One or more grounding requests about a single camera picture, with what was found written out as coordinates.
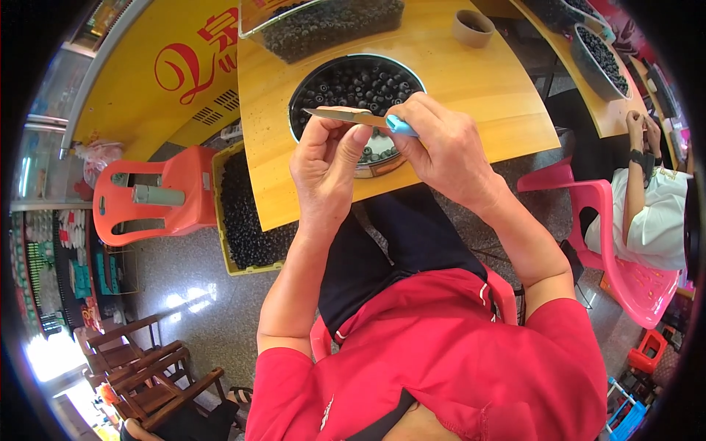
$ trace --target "person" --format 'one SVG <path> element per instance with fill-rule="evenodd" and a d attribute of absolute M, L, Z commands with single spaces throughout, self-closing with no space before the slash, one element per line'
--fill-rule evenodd
<path fill-rule="evenodd" d="M 246 439 L 593 440 L 606 371 L 566 257 L 468 115 L 421 92 L 388 114 L 419 134 L 391 137 L 424 182 L 363 202 L 388 256 L 350 213 L 372 128 L 314 116 L 292 155 L 299 229 L 262 305 Z M 526 327 L 489 310 L 488 274 L 428 186 L 498 234 Z M 317 306 L 340 350 L 315 364 Z"/>
<path fill-rule="evenodd" d="M 658 270 L 686 268 L 684 255 L 684 207 L 690 174 L 665 169 L 659 148 L 661 131 L 652 118 L 630 111 L 627 135 L 599 139 L 591 116 L 576 89 L 546 100 L 555 126 L 573 131 L 575 146 L 571 169 L 576 181 L 605 179 L 613 190 L 613 239 L 617 257 Z M 643 156 L 646 130 L 655 166 L 647 171 L 636 161 Z M 689 164 L 693 163 L 689 155 Z M 600 216 L 590 207 L 579 214 L 586 246 L 601 253 Z"/>
<path fill-rule="evenodd" d="M 244 421 L 237 414 L 241 404 L 251 403 L 252 392 L 247 387 L 231 387 L 226 400 L 207 418 L 195 408 L 182 407 L 152 432 L 136 419 L 127 418 L 120 427 L 120 441 L 227 441 L 234 423 L 245 430 Z"/>

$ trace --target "wooden table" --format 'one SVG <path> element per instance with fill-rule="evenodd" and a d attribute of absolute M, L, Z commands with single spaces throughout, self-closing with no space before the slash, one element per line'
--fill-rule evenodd
<path fill-rule="evenodd" d="M 662 126 L 662 133 L 664 134 L 664 139 L 666 140 L 667 147 L 669 148 L 671 165 L 675 170 L 677 170 L 679 162 L 676 158 L 676 154 L 674 153 L 674 144 L 671 141 L 671 123 L 665 123 L 665 118 L 663 116 L 664 114 L 662 113 L 662 107 L 659 105 L 659 100 L 657 99 L 657 96 L 650 90 L 649 85 L 647 85 L 647 68 L 645 67 L 645 65 L 642 64 L 639 60 L 637 60 L 634 56 L 630 56 L 630 62 L 635 67 L 635 70 L 640 76 L 642 84 L 645 85 L 645 89 L 647 89 L 647 93 L 650 95 L 652 105 L 654 106 L 654 110 L 656 111 L 657 117 L 659 118 L 659 125 Z"/>
<path fill-rule="evenodd" d="M 454 13 L 475 8 L 463 0 L 407 0 L 402 27 L 342 44 L 287 65 L 251 40 L 238 43 L 238 78 L 245 150 L 263 230 L 299 218 L 289 175 L 296 147 L 287 105 L 313 69 L 339 56 L 374 53 L 412 69 L 427 92 L 448 108 L 473 116 L 491 162 L 560 146 L 554 125 L 532 81 L 496 32 L 485 49 L 471 49 L 451 35 Z M 385 176 L 357 179 L 354 200 L 419 182 L 409 164 Z"/>
<path fill-rule="evenodd" d="M 616 101 L 605 102 L 593 91 L 586 80 L 579 72 L 576 63 L 571 58 L 570 42 L 560 34 L 555 34 L 550 31 L 538 18 L 534 15 L 520 0 L 510 0 L 519 9 L 522 14 L 527 17 L 529 22 L 539 31 L 544 39 L 549 43 L 552 49 L 556 52 L 569 75 L 576 84 L 576 88 L 581 93 L 586 107 L 593 118 L 593 124 L 596 126 L 598 136 L 607 138 L 609 136 L 624 135 L 628 132 L 628 127 L 625 123 L 625 118 L 630 110 L 637 110 L 641 114 L 647 113 L 645 103 L 642 102 L 640 92 L 638 92 L 635 81 L 630 76 L 625 64 L 616 57 L 618 67 L 622 74 L 628 79 L 632 97 L 630 99 L 619 99 Z"/>

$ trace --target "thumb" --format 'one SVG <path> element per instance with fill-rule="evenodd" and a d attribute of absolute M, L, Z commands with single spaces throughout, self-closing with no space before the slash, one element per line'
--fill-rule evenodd
<path fill-rule="evenodd" d="M 331 163 L 331 170 L 336 174 L 353 174 L 365 144 L 373 135 L 373 128 L 358 124 L 348 130 L 338 142 L 336 153 Z"/>
<path fill-rule="evenodd" d="M 429 174 L 431 158 L 418 138 L 396 133 L 391 133 L 390 137 L 393 139 L 397 151 L 409 161 L 419 178 Z"/>

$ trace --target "blue knife handle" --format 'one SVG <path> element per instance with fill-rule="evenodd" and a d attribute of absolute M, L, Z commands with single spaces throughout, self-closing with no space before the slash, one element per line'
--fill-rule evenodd
<path fill-rule="evenodd" d="M 400 135 L 414 136 L 415 138 L 419 137 L 419 134 L 414 131 L 412 126 L 405 123 L 403 120 L 399 119 L 395 115 L 388 116 L 387 119 L 385 120 L 385 122 L 387 123 L 387 125 L 390 128 L 390 131 L 392 133 L 399 133 Z"/>

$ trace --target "refrigerator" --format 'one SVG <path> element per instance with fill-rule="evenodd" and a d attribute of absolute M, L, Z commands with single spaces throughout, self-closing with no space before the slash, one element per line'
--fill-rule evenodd
<path fill-rule="evenodd" d="M 11 210 L 86 207 L 76 187 L 83 160 L 61 151 L 68 115 L 95 54 L 65 44 L 49 65 L 27 116 L 15 167 Z"/>

